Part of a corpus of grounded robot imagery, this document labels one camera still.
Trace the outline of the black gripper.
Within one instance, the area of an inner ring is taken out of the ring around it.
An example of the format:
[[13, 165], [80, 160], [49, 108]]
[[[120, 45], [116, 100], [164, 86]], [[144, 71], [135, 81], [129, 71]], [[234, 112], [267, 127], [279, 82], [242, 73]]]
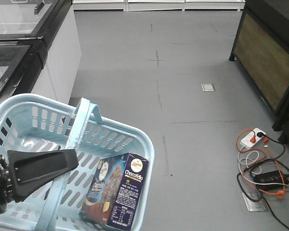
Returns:
[[41, 186], [79, 165], [74, 149], [47, 152], [9, 150], [0, 154], [0, 214], [7, 204], [24, 201]]

